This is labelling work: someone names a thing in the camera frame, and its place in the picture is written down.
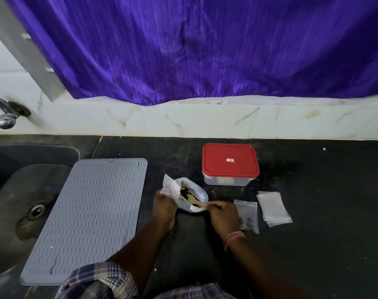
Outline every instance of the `gray silicone mat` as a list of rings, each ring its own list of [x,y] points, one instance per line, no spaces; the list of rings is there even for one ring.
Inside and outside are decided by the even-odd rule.
[[[21,273],[24,285],[60,285],[74,269],[105,261],[135,235],[145,159],[78,161]]]

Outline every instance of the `sink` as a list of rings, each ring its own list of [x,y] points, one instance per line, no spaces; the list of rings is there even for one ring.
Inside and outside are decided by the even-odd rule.
[[[0,146],[0,273],[28,257],[79,159],[72,147]]]

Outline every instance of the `sink drain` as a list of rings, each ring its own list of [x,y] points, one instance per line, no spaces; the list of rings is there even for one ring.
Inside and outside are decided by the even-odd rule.
[[[42,216],[45,212],[46,206],[44,203],[40,202],[33,205],[27,212],[27,218],[31,221],[34,221]]]

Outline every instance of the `purple curtain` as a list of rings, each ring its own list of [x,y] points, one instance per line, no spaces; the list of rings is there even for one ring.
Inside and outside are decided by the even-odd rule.
[[[6,1],[74,98],[378,94],[378,0]]]

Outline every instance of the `small plastic bag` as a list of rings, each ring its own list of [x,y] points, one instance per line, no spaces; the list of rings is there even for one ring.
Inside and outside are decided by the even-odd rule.
[[[289,213],[287,213],[279,192],[258,192],[258,201],[262,209],[262,216],[269,227],[279,224],[292,223]]]
[[[253,230],[257,234],[258,230],[258,204],[256,202],[249,201],[233,201],[238,210],[238,214],[241,220],[241,230]]]
[[[182,210],[188,211],[190,213],[205,211],[205,208],[198,208],[192,205],[181,195],[181,187],[183,186],[187,187],[193,194],[193,196],[199,201],[208,202],[208,195],[206,191],[204,191],[201,186],[198,186],[186,177],[181,177],[173,180],[171,177],[165,174],[163,180],[163,188],[161,189],[160,193],[162,195],[171,197],[175,201],[178,208]]]

